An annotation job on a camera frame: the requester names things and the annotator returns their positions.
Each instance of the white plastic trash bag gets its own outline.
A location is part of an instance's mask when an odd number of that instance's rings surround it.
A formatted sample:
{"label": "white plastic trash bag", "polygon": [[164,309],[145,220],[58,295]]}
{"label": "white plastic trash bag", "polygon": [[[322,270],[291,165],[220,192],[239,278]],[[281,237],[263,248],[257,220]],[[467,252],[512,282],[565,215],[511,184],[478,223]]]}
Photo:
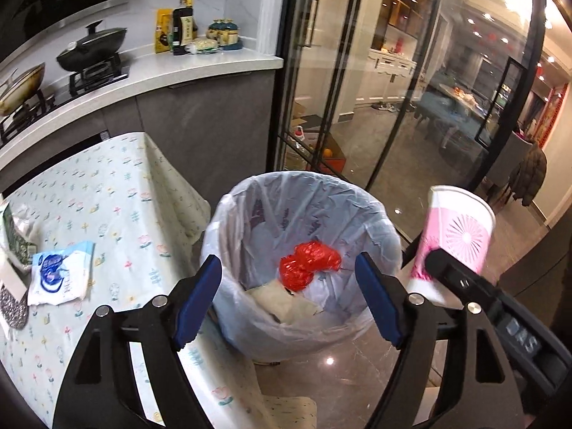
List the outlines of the white plastic trash bag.
{"label": "white plastic trash bag", "polygon": [[[319,240],[341,255],[338,272],[317,272],[299,292],[324,311],[291,325],[278,323],[246,290],[278,278],[280,259]],[[257,361],[281,361],[355,339],[373,323],[358,287],[356,256],[367,252],[384,274],[401,268],[399,236],[383,205],[355,185],[323,174],[291,171],[253,176],[218,203],[201,262],[222,262],[214,308],[222,334]]]}

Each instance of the cup rim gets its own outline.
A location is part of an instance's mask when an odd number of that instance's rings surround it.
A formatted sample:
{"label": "cup rim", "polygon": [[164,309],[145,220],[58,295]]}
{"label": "cup rim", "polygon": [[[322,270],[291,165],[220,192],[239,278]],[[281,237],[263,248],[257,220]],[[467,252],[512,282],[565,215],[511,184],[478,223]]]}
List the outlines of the cup rim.
{"label": "cup rim", "polygon": [[491,219],[493,220],[493,229],[491,230],[491,235],[493,234],[493,231],[495,230],[495,227],[497,226],[497,218],[495,216],[495,213],[493,212],[493,209],[488,205],[488,203],[485,200],[483,200],[479,196],[475,195],[474,193],[469,192],[468,190],[461,189],[461,188],[455,187],[453,185],[434,185],[429,190],[430,190],[430,197],[431,197],[431,192],[443,192],[443,191],[458,192],[458,193],[462,193],[463,195],[466,195],[467,197],[471,197],[472,199],[481,203],[487,209],[488,213],[491,216]]}

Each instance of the blue gripper pad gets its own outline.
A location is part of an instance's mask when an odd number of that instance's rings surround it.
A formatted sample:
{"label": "blue gripper pad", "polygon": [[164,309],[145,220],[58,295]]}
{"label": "blue gripper pad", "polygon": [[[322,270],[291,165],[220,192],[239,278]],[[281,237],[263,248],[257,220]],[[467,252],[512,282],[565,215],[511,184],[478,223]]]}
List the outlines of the blue gripper pad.
{"label": "blue gripper pad", "polygon": [[403,318],[403,302],[407,292],[395,277],[384,276],[367,253],[356,258],[356,280],[381,336],[400,348],[407,336]]}
{"label": "blue gripper pad", "polygon": [[202,321],[211,306],[222,279],[220,259],[214,255],[209,255],[198,270],[197,276],[199,276],[199,280],[187,301],[183,303],[177,317],[174,340],[181,348],[197,336]]}

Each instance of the pink and white cup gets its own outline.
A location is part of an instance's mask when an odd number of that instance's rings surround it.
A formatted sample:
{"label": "pink and white cup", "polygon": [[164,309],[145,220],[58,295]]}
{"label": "pink and white cup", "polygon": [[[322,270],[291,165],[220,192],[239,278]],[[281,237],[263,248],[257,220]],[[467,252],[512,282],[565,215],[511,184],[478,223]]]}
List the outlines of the pink and white cup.
{"label": "pink and white cup", "polygon": [[407,291],[418,292],[435,303],[447,304],[446,289],[424,269],[425,257],[432,250],[442,248],[480,274],[494,227],[493,210],[481,198],[458,187],[431,187],[427,220]]}

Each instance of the red plastic bag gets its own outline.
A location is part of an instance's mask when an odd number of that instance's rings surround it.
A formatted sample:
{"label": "red plastic bag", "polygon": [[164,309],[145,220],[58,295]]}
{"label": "red plastic bag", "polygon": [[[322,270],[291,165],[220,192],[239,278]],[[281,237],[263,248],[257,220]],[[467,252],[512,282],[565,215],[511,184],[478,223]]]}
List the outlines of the red plastic bag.
{"label": "red plastic bag", "polygon": [[301,243],[294,249],[294,256],[307,269],[307,271],[338,271],[341,265],[341,256],[333,248],[321,242]]}
{"label": "red plastic bag", "polygon": [[293,292],[305,289],[314,279],[314,273],[304,269],[295,255],[282,258],[279,271],[282,285]]}

